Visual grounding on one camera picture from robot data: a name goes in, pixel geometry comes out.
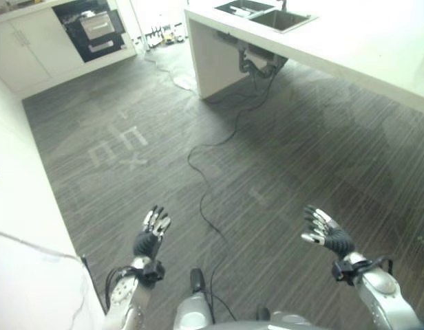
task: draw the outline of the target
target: electric wire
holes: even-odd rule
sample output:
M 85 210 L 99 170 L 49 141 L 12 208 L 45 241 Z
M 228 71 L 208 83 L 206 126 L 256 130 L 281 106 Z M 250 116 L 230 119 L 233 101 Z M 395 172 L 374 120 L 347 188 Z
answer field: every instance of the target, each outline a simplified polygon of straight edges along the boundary
M 147 59 L 147 58 L 145 58 L 144 57 L 144 59 L 147 61 L 147 62 L 151 62 L 151 63 L 154 63 L 154 65 L 156 66 L 156 68 L 159 70 L 159 71 L 162 71 L 162 72 L 166 72 L 166 73 L 168 73 L 168 75 L 169 75 L 169 77 L 171 78 L 171 80 L 172 80 L 172 82 L 173 82 L 173 84 L 175 85 L 175 86 L 177 86 L 177 87 L 179 87 L 179 88 L 181 88 L 181 89 L 185 89 L 185 88 L 183 88 L 183 87 L 181 87 L 181 86 L 179 86 L 175 81 L 174 81 L 174 79 L 173 79 L 173 76 L 172 76 L 172 73 L 171 73 L 171 71 L 170 70 L 167 70 L 167 69 L 163 69 L 163 68 L 161 68 L 161 67 L 159 67 L 158 66 L 158 64 L 157 64 L 157 61 L 155 61 L 155 60 L 151 60 L 151 59 Z M 213 268 L 213 271 L 212 271 L 212 274 L 211 274 L 211 278 L 210 278 L 210 281 L 209 281 L 209 292 L 207 292 L 208 293 L 208 295 L 210 296 L 210 308 L 211 308 L 211 314 L 212 314 L 212 319 L 213 319 L 213 322 L 215 322 L 215 311 L 214 311 L 214 306 L 213 306 L 213 298 L 217 298 L 226 308 L 227 308 L 227 310 L 228 310 L 228 312 L 230 313 L 230 315 L 231 315 L 231 317 L 232 317 L 232 319 L 234 319 L 234 320 L 236 320 L 236 317 L 235 317 L 235 315 L 233 314 L 233 312 L 231 311 L 231 309 L 230 309 L 230 307 L 221 299 L 221 298 L 219 298 L 218 296 L 216 296 L 214 293 L 213 293 L 213 278 L 214 278 L 214 276 L 215 276 L 215 274 L 216 274 L 216 272 L 217 272 L 217 270 L 218 270 L 218 268 L 221 266 L 221 264 L 224 262 L 224 260 L 226 259 L 226 257 L 227 257 L 227 253 L 228 253 L 228 250 L 229 250 L 229 242 L 228 242 L 228 240 L 227 240 L 227 238 L 225 237 L 225 235 L 222 233 L 222 231 L 216 226 L 216 225 L 214 225 L 210 220 L 208 220 L 207 219 L 207 217 L 204 215 L 204 211 L 203 211 L 203 202 L 204 202 L 204 199 L 206 198 L 206 196 L 208 195 L 208 193 L 209 193 L 209 191 L 210 191 L 210 188 L 211 188 L 211 185 L 210 185 L 210 183 L 209 183 L 209 181 L 208 181 L 208 179 L 207 179 L 207 177 L 206 177 L 206 175 L 196 166 L 196 165 L 194 165 L 192 162 L 191 162 L 191 158 L 192 158 L 192 155 L 193 155 L 193 153 L 195 152 L 195 150 L 197 150 L 197 149 L 200 149 L 200 148 L 211 148 L 211 147 L 218 147 L 218 146 L 222 146 L 222 145 L 224 145 L 224 144 L 226 144 L 227 142 L 229 142 L 230 140 L 232 140 L 233 139 L 233 137 L 235 136 L 235 134 L 237 133 L 237 131 L 238 131 L 238 123 L 239 123 L 239 121 L 240 121 L 240 118 L 241 118 L 241 116 L 244 114 L 244 113 L 247 113 L 247 112 L 251 112 L 251 111 L 254 111 L 254 110 L 256 110 L 256 109 L 258 109 L 258 108 L 260 108 L 266 101 L 267 101 L 267 99 L 268 99 L 268 95 L 269 95 L 269 93 L 270 93 L 270 90 L 271 90 L 271 85 L 272 85 L 272 83 L 273 83 L 273 81 L 274 81 L 274 79 L 275 79 L 275 77 L 276 77 L 276 75 L 277 75 L 277 73 L 279 72 L 279 70 L 282 68 L 282 66 L 280 66 L 280 67 L 276 67 L 275 68 L 275 70 L 273 70 L 272 71 L 272 74 L 271 74 L 271 78 L 270 78 L 270 80 L 269 80 L 269 82 L 268 82 L 268 85 L 267 85 L 267 87 L 265 88 L 265 90 L 263 90 L 263 92 L 261 92 L 261 93 L 258 93 L 258 86 L 257 86 L 257 83 L 256 83 L 256 75 L 254 74 L 254 72 L 249 72 L 249 74 L 252 76 L 252 79 L 253 79 L 253 84 L 254 84 L 254 88 L 255 88 L 255 93 L 254 94 L 251 94 L 251 95 L 246 95 L 246 94 L 243 94 L 243 93 L 240 93 L 240 92 L 236 92 L 236 93 L 230 93 L 230 94 L 227 94 L 227 95 L 225 95 L 224 97 L 222 97 L 221 99 L 219 99 L 219 100 L 215 100 L 215 101 L 206 101 L 205 100 L 205 102 L 206 103 L 209 103 L 209 104 L 212 104 L 212 105 L 216 105 L 216 104 L 219 104 L 219 103 L 221 103 L 221 102 L 223 102 L 224 100 L 226 100 L 227 98 L 230 98 L 230 97 L 233 97 L 233 96 L 239 96 L 239 97 L 241 97 L 241 98 L 243 98 L 243 100 L 241 101 L 241 102 L 244 102 L 245 100 L 247 100 L 247 99 L 249 99 L 249 98 L 258 98 L 258 97 L 260 97 L 260 96 L 262 96 L 262 99 L 261 99 L 261 101 L 259 102 L 259 103 L 257 103 L 255 106 L 252 106 L 252 107 L 249 107 L 249 108 L 247 108 L 247 109 L 242 109 L 242 110 L 240 110 L 239 112 L 238 112 L 238 114 L 236 115 L 236 117 L 235 117 L 235 119 L 234 119 L 234 125 L 233 125 L 233 130 L 232 130 L 232 132 L 226 137 L 226 138 L 224 138 L 223 140 L 221 140 L 221 141 L 219 141 L 219 142 L 217 142 L 217 143 L 214 143 L 214 144 L 198 144 L 198 145 L 196 145 L 196 146 L 194 146 L 190 151 L 189 151 L 189 154 L 188 154 L 188 156 L 187 156 L 187 163 L 188 163 L 188 165 L 195 171 L 195 172 L 197 172 L 201 177 L 202 177 L 202 179 L 203 179 L 203 182 L 206 184 L 206 190 L 204 191 L 204 193 L 202 194 L 202 196 L 201 196 L 201 198 L 200 198 L 200 203 L 199 203 L 199 211 L 200 211 L 200 215 L 201 215 L 201 217 L 202 217 L 202 219 L 208 224 L 208 226 L 209 227 L 211 227 L 220 237 L 221 237 L 221 239 L 223 240 L 223 242 L 225 243 L 225 245 L 226 245 L 226 253 L 222 256 L 222 258 L 220 259 L 220 261 L 215 265 L 215 267 Z
M 223 239 L 223 241 L 225 242 L 225 244 L 226 244 L 226 254 L 224 254 L 223 255 L 223 257 L 220 259 L 220 262 L 213 268 L 213 271 L 212 271 L 212 275 L 211 275 L 211 279 L 210 279 L 210 281 L 209 281 L 209 289 L 210 289 L 210 292 L 211 292 L 211 301 L 210 301 L 210 304 L 211 304 L 211 313 L 212 313 L 212 318 L 213 318 L 213 321 L 215 322 L 215 311 L 214 311 L 214 306 L 213 306 L 213 298 L 214 298 L 214 294 L 213 294 L 213 277 L 215 276 L 215 273 L 217 272 L 217 270 L 218 270 L 218 268 L 221 266 L 221 264 L 224 262 L 224 260 L 225 260 L 225 258 L 227 257 L 227 253 L 228 253 L 228 250 L 229 250 L 229 243 L 228 243 L 228 241 L 227 241 L 227 238 L 223 235 L 223 233 L 221 232 L 221 230 L 219 230 L 210 220 L 208 220 L 207 218 L 206 218 L 206 216 L 204 215 L 204 212 L 203 212 L 203 208 L 202 208 L 202 205 L 203 205 L 203 201 L 204 201 L 204 198 L 207 196 L 207 194 L 209 193 L 209 190 L 210 190 L 210 187 L 211 187 L 211 185 L 210 185 L 210 183 L 209 183 L 209 181 L 208 181 L 208 179 L 207 179 L 207 177 L 206 177 L 206 175 L 197 167 L 197 166 L 195 166 L 195 165 L 193 165 L 192 164 L 192 162 L 191 162 L 191 157 L 192 157 L 192 155 L 193 155 L 193 152 L 196 150 L 196 149 L 199 149 L 199 148 L 210 148 L 210 147 L 217 147 L 217 146 L 222 146 L 223 144 L 226 144 L 227 142 L 229 142 L 230 140 L 232 140 L 232 138 L 235 136 L 235 134 L 237 133 L 237 131 L 238 131 L 238 123 L 239 123 L 239 121 L 240 121 L 240 118 L 241 118 L 241 116 L 242 116 L 242 114 L 243 113 L 246 113 L 246 112 L 250 112 L 250 111 L 254 111 L 254 110 L 256 110 L 256 109 L 258 109 L 259 107 L 261 107 L 266 101 L 267 101 L 267 98 L 268 98 L 268 95 L 269 95 L 269 93 L 270 93 L 270 90 L 271 90 L 271 85 L 272 85 L 272 83 L 273 83 L 273 81 L 274 81 L 274 79 L 275 79 L 275 77 L 276 77 L 276 75 L 277 75 L 277 73 L 278 73 L 278 69 L 273 73 L 273 75 L 272 75 L 272 77 L 271 77 L 271 79 L 270 79 L 270 81 L 269 81 L 269 83 L 268 83 L 268 86 L 267 86 L 267 88 L 266 88 L 266 91 L 264 92 L 264 97 L 262 98 L 262 100 L 259 102 L 259 103 L 257 103 L 255 106 L 252 106 L 252 107 L 249 107 L 249 108 L 247 108 L 247 109 L 242 109 L 242 110 L 240 110 L 239 112 L 238 112 L 238 114 L 236 115 L 236 118 L 235 118 L 235 120 L 234 120 L 234 126 L 233 126 L 233 131 L 231 132 L 231 134 L 229 134 L 226 138 L 224 138 L 222 141 L 220 141 L 220 142 L 217 142 L 217 143 L 214 143 L 214 144 L 198 144 L 198 145 L 196 145 L 196 146 L 194 146 L 192 149 L 191 149 L 191 151 L 189 152 L 189 154 L 188 154 L 188 156 L 187 156 L 187 163 L 188 163 L 188 165 L 195 171 L 195 172 L 197 172 L 197 173 L 199 173 L 200 175 L 201 175 L 201 177 L 203 178 L 203 180 L 204 180 L 204 183 L 206 184 L 206 190 L 204 191 L 204 193 L 203 193 L 203 195 L 201 196 L 201 198 L 200 198 L 200 214 L 201 214 L 201 217 L 203 218 L 203 220 L 204 221 L 206 221 L 207 222 L 207 224 L 213 229 L 213 230 L 215 230 L 220 236 L 221 236 L 221 238 Z
M 205 291 L 204 292 L 205 294 L 208 294 L 208 295 L 210 295 L 210 296 L 212 296 L 212 297 L 214 297 L 214 298 L 216 298 L 220 303 L 222 303 L 223 304 L 223 306 L 227 309 L 227 311 L 229 312 L 229 314 L 230 314 L 230 316 L 232 317 L 232 319 L 234 320 L 234 321 L 238 321 L 238 319 L 235 317 L 235 314 L 232 312 L 232 310 L 231 310 L 231 308 L 225 303 L 225 301 L 224 300 L 222 300 L 219 296 L 217 296 L 216 294 L 213 294 L 213 293 L 211 293 L 211 292 L 209 292 L 209 291 Z

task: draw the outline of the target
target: black cable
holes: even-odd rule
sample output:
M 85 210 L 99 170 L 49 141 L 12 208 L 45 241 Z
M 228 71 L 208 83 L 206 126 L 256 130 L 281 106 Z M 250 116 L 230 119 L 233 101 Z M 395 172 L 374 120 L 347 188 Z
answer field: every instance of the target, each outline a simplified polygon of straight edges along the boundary
M 250 112 L 250 111 L 253 111 L 253 110 L 256 110 L 256 109 L 258 109 L 259 107 L 261 107 L 266 101 L 267 101 L 267 98 L 268 98 L 268 95 L 269 95 L 269 93 L 270 93 L 270 89 L 271 89 L 271 86 L 272 86 L 272 83 L 273 83 L 273 81 L 274 81 L 274 79 L 275 79 L 275 77 L 276 77 L 276 75 L 277 75 L 277 73 L 279 72 L 279 70 L 281 69 L 281 67 L 279 67 L 279 68 L 277 68 L 274 72 L 273 72 L 273 74 L 272 74 L 272 76 L 271 76 L 271 79 L 270 79 L 270 81 L 269 81 L 269 83 L 268 83 L 268 86 L 267 86 L 267 88 L 266 88 L 266 91 L 265 91 L 265 93 L 264 93 L 264 97 L 262 98 L 262 100 L 261 100 L 261 102 L 259 102 L 258 104 L 256 104 L 255 106 L 253 106 L 253 107 L 249 107 L 249 108 L 247 108 L 247 109 L 242 109 L 242 110 L 240 110 L 240 112 L 238 112 L 238 114 L 237 114 L 237 116 L 236 116 L 236 118 L 235 118 L 235 121 L 234 121 L 234 127 L 233 127 L 233 131 L 232 131 L 232 133 L 229 135 L 229 136 L 227 136 L 225 139 L 223 139 L 222 141 L 220 141 L 220 142 L 218 142 L 218 143 L 215 143 L 215 144 L 198 144 L 198 145 L 196 145 L 196 146 L 194 146 L 192 149 L 191 149 L 191 151 L 189 152 L 189 154 L 188 154 L 188 156 L 187 156 L 187 163 L 188 163 L 188 165 L 195 171 L 195 172 L 197 172 L 197 173 L 199 173 L 200 175 L 201 175 L 201 177 L 203 178 L 203 180 L 204 180 L 204 183 L 206 184 L 206 190 L 204 191 L 204 193 L 203 193 L 203 195 L 201 196 L 201 199 L 200 199 L 200 214 L 201 214 L 201 217 L 203 218 L 203 220 L 204 221 L 206 221 L 206 223 L 213 229 L 213 230 L 215 230 L 220 236 L 221 236 L 221 238 L 223 239 L 223 241 L 226 243 L 226 254 L 225 255 L 223 255 L 223 257 L 222 257 L 222 259 L 220 260 L 220 262 L 213 268 L 213 271 L 212 271 L 212 275 L 211 275 L 211 280 L 210 280 L 210 283 L 209 283 L 209 287 L 210 287 L 210 296 L 211 296 L 211 313 L 212 313 L 212 319 L 213 319 L 213 321 L 215 322 L 215 315 L 214 315 L 214 309 L 213 309 L 213 297 L 214 297 L 214 294 L 213 294 L 213 277 L 214 277 L 214 275 L 215 275 L 215 273 L 216 273 L 216 271 L 217 271 L 217 269 L 218 269 L 218 267 L 219 266 L 221 266 L 221 264 L 224 262 L 224 260 L 225 260 L 225 258 L 227 257 L 227 252 L 228 252 L 228 247 L 229 247 L 229 244 L 228 244 L 228 241 L 227 241 L 227 239 L 226 239 L 226 237 L 223 235 L 223 233 L 221 232 L 221 230 L 219 230 L 213 223 L 211 223 L 206 217 L 205 217 L 205 215 L 204 215 L 204 213 L 203 213 L 203 209 L 202 209 L 202 203 L 203 203 L 203 201 L 204 201 L 204 198 L 206 197 L 206 195 L 208 194 L 208 192 L 209 192 L 209 189 L 210 189 L 210 184 L 209 184 L 209 181 L 207 180 L 207 178 L 206 178 L 206 175 L 197 167 L 197 166 L 195 166 L 195 165 L 193 165 L 192 163 L 191 163 L 191 157 L 192 157 L 192 154 L 193 154 L 193 152 L 194 152 L 194 150 L 196 150 L 196 149 L 198 149 L 198 148 L 201 148 L 201 147 L 217 147 L 217 146 L 222 146 L 223 144 L 226 144 L 228 141 L 230 141 L 234 136 L 235 136 L 235 134 L 237 133 L 237 130 L 238 130 L 238 122 L 240 121 L 240 118 L 241 118 L 241 115 L 243 114 L 243 113 L 245 113 L 245 112 Z
M 216 294 L 213 294 L 212 292 L 205 291 L 204 293 L 205 294 L 208 294 L 208 295 L 210 295 L 210 296 L 212 296 L 214 298 L 217 298 L 224 305 L 224 307 L 226 307 L 226 309 L 229 312 L 229 314 L 231 315 L 232 319 L 234 321 L 237 321 L 237 318 L 235 317 L 235 314 L 232 312 L 231 308 L 225 303 L 224 300 L 222 300 L 219 296 L 217 296 Z
M 127 276 L 137 277 L 139 275 L 140 275 L 140 270 L 132 266 L 117 267 L 109 271 L 105 279 L 105 304 L 107 306 L 107 311 L 109 311 L 109 307 L 111 305 L 110 298 L 111 298 L 111 287 L 112 287 L 113 279 L 115 280 L 114 285 L 116 285 L 124 277 L 127 277 Z
M 157 69 L 158 70 L 160 70 L 160 71 L 162 71 L 162 72 L 167 72 L 168 74 L 169 74 L 169 76 L 170 76 L 170 78 L 171 78 L 171 80 L 172 80 L 172 83 L 175 85 L 175 86 L 177 86 L 177 87 L 179 87 L 179 88 L 182 88 L 181 86 L 179 86 L 178 84 L 176 84 L 175 83 L 175 81 L 174 81 L 174 79 L 173 79 L 173 76 L 172 76 L 172 74 L 171 74 L 171 71 L 170 70 L 167 70 L 167 69 L 162 69 L 162 68 L 160 68 L 159 66 L 158 66 L 158 64 L 157 64 L 157 61 L 155 61 L 155 60 L 149 60 L 149 59 L 147 59 L 147 58 L 145 58 L 144 57 L 144 60 L 145 61 L 147 61 L 147 62 L 151 62 L 151 63 L 154 63 L 155 65 L 156 65 L 156 67 L 157 67 Z M 207 196 L 207 194 L 208 194 L 208 192 L 209 192 L 209 189 L 210 189 L 210 184 L 209 184 L 209 181 L 207 180 L 207 178 L 206 178 L 206 175 L 197 167 L 197 166 L 195 166 L 195 165 L 193 165 L 192 163 L 191 163 L 191 157 L 192 157 L 192 155 L 193 155 L 193 152 L 197 149 L 197 148 L 201 148 L 201 147 L 217 147 L 217 146 L 222 146 L 223 144 L 226 144 L 228 141 L 230 141 L 234 136 L 235 136 L 235 134 L 237 133 L 237 130 L 238 130 L 238 122 L 240 121 L 240 117 L 241 117 L 241 115 L 243 114 L 243 113 L 245 113 L 245 112 L 250 112 L 250 111 L 253 111 L 253 110 L 256 110 L 256 109 L 258 109 L 259 107 L 261 107 L 266 101 L 267 101 L 267 98 L 268 98 L 268 95 L 269 95 L 269 93 L 270 93 L 270 89 L 271 89 L 271 85 L 272 85 L 272 83 L 273 83 L 273 80 L 275 79 L 275 77 L 276 77 L 276 75 L 277 75 L 277 73 L 280 71 L 280 69 L 284 66 L 284 64 L 285 64 L 285 61 L 279 66 L 279 67 L 274 67 L 274 68 L 272 68 L 272 71 L 271 71 L 271 74 L 270 74 L 270 76 L 269 77 L 271 77 L 271 79 L 270 79 L 270 81 L 269 81 L 269 83 L 268 83 L 268 85 L 267 85 L 267 88 L 262 92 L 262 93 L 257 93 L 257 84 L 256 84 L 256 74 L 255 74 L 255 72 L 253 72 L 253 71 L 251 71 L 251 70 L 249 70 L 249 74 L 253 77 L 253 84 L 254 84 L 254 88 L 255 88 L 255 93 L 254 94 L 251 94 L 251 95 L 245 95 L 245 94 L 242 94 L 242 93 L 230 93 L 230 94 L 228 94 L 228 95 L 226 95 L 226 96 L 224 96 L 223 98 L 221 98 L 220 100 L 216 100 L 216 101 L 206 101 L 206 103 L 209 103 L 209 104 L 212 104 L 212 105 L 216 105 L 216 104 L 218 104 L 218 103 L 221 103 L 221 102 L 223 102 L 226 98 L 229 98 L 229 97 L 231 97 L 231 96 L 239 96 L 239 97 L 242 97 L 243 98 L 243 100 L 241 101 L 241 102 L 243 102 L 243 101 L 245 101 L 245 100 L 247 100 L 248 98 L 257 98 L 257 97 L 259 97 L 259 96 L 262 96 L 263 94 L 264 94 L 264 97 L 262 98 L 262 100 L 261 100 L 261 102 L 260 103 L 258 103 L 257 105 L 255 105 L 254 107 L 249 107 L 249 108 L 247 108 L 247 109 L 243 109 L 243 110 L 241 110 L 238 114 L 237 114 L 237 116 L 236 116 L 236 118 L 235 118 L 235 124 L 234 124 L 234 128 L 233 128 L 233 131 L 232 131 L 232 133 L 228 136 L 228 137 L 226 137 L 224 140 L 222 140 L 222 141 L 220 141 L 220 142 L 218 142 L 218 143 L 215 143 L 215 144 L 198 144 L 198 145 L 196 145 L 196 146 L 194 146 L 190 151 L 189 151 L 189 154 L 188 154 L 188 156 L 187 156 L 187 163 L 188 163 L 188 165 L 195 171 L 195 172 L 197 172 L 198 174 L 200 174 L 201 175 L 201 177 L 202 177 L 202 179 L 203 179 L 203 181 L 204 181 L 204 183 L 206 184 L 206 190 L 204 191 L 204 193 L 203 193 L 203 195 L 201 196 L 201 198 L 200 198 L 200 205 L 199 205 L 199 210 L 200 210 L 200 214 L 201 214 L 201 217 L 203 218 L 203 220 L 214 230 L 214 231 L 216 231 L 219 235 L 220 235 L 220 237 L 222 238 L 222 240 L 225 242 L 225 244 L 226 244 L 226 254 L 225 255 L 223 255 L 223 257 L 221 258 L 221 260 L 220 260 L 220 262 L 213 268 L 213 271 L 212 271 L 212 275 L 211 275 L 211 280 L 210 280 L 210 283 L 209 283 L 209 287 L 210 287 L 210 292 L 209 292 L 209 295 L 210 295 L 210 297 L 211 297 L 211 314 L 212 314 L 212 319 L 213 319 L 213 321 L 215 322 L 215 315 L 214 315 L 214 310 L 213 310 L 213 298 L 215 297 L 215 298 L 217 298 L 219 301 L 221 301 L 221 303 L 223 303 L 224 304 L 224 306 L 227 308 L 227 310 L 229 311 L 229 313 L 230 313 L 230 315 L 233 317 L 233 319 L 234 320 L 236 320 L 236 318 L 235 318 L 235 316 L 233 315 L 233 313 L 231 312 L 231 310 L 229 309 L 229 307 L 224 303 L 224 301 L 221 299 L 221 298 L 219 298 L 219 297 L 217 297 L 214 293 L 213 293 L 213 277 L 214 277 L 214 275 L 215 275 L 215 273 L 216 273 L 216 271 L 217 271 L 217 269 L 218 269 L 218 267 L 219 266 L 221 266 L 221 264 L 224 262 L 224 260 L 225 260 L 225 258 L 227 257 L 227 251 L 229 250 L 228 249 L 228 247 L 229 247 L 229 243 L 228 243 L 228 241 L 227 241 L 227 239 L 226 239 L 226 237 L 223 235 L 223 233 L 221 232 L 221 230 L 220 229 L 218 229 L 212 222 L 210 222 L 207 218 L 206 218 L 206 216 L 204 215 L 204 212 L 203 212 L 203 208 L 202 208 L 202 205 L 203 205 L 203 201 L 204 201 L 204 198 Z M 107 292 L 107 283 L 105 283 L 105 298 L 106 298 L 106 292 Z
M 366 272 L 369 272 L 375 267 L 382 267 L 382 264 L 387 261 L 388 262 L 388 274 L 392 275 L 392 266 L 394 264 L 394 261 L 389 256 L 380 256 L 374 261 L 371 261 L 368 265 L 360 267 L 357 270 L 357 275 L 362 275 Z

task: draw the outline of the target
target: robotic arm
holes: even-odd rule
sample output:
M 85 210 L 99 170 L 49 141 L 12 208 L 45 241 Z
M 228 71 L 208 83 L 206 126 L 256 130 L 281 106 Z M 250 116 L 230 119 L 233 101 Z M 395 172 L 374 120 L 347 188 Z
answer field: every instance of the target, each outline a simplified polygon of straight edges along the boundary
M 144 311 L 157 281 L 165 276 L 165 269 L 155 259 L 165 232 L 171 224 L 163 207 L 154 206 L 143 221 L 141 233 L 134 242 L 131 265 L 113 269 L 105 283 L 108 308 L 103 330 L 139 330 Z
M 304 208 L 304 218 L 310 222 L 310 230 L 302 234 L 302 239 L 325 246 L 338 255 L 339 260 L 333 263 L 334 278 L 356 287 L 378 329 L 424 329 L 410 304 L 402 297 L 396 279 L 392 277 L 392 261 L 389 258 L 369 261 L 355 252 L 354 243 L 348 234 L 320 209 L 311 206 Z M 381 268 L 384 261 L 388 261 L 388 272 Z

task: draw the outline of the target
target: gray carpet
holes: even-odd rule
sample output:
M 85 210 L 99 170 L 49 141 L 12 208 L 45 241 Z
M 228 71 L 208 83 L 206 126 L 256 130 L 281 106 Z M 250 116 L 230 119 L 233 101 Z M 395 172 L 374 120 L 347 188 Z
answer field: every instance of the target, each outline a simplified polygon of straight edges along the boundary
M 173 224 L 159 259 L 167 269 L 154 289 L 148 329 L 170 329 L 189 295 L 189 270 L 206 279 L 223 254 L 214 292 L 239 319 L 258 304 L 299 313 L 319 326 L 370 329 L 354 289 L 331 275 L 334 254 L 304 243 L 302 208 L 332 215 L 368 257 L 389 254 L 405 298 L 424 320 L 424 115 L 289 61 L 267 102 L 241 117 L 236 136 L 219 142 L 240 109 L 259 102 L 234 96 L 219 104 L 195 93 L 189 45 L 153 50 L 24 101 L 39 152 L 79 254 L 99 293 L 108 271 L 131 261 L 131 244 L 154 204 Z M 259 90 L 265 82 L 259 82 Z M 233 91 L 252 93 L 250 79 Z M 215 304 L 217 319 L 230 320 Z

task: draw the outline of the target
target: white countertop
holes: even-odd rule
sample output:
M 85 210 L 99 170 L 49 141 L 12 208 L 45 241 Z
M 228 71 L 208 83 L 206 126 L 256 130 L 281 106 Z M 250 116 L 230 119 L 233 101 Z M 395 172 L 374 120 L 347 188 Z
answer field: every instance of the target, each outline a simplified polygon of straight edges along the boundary
M 186 14 L 424 113 L 424 0 L 289 0 L 287 8 L 318 18 L 281 34 L 214 8 Z
M 40 3 L 35 3 L 33 5 L 28 5 L 24 8 L 19 8 L 10 12 L 6 12 L 4 14 L 0 14 L 0 22 L 8 21 L 9 19 L 14 19 L 16 17 L 23 16 L 31 12 L 36 12 L 38 10 L 61 5 L 62 3 L 67 3 L 71 1 L 74 0 L 44 0 Z

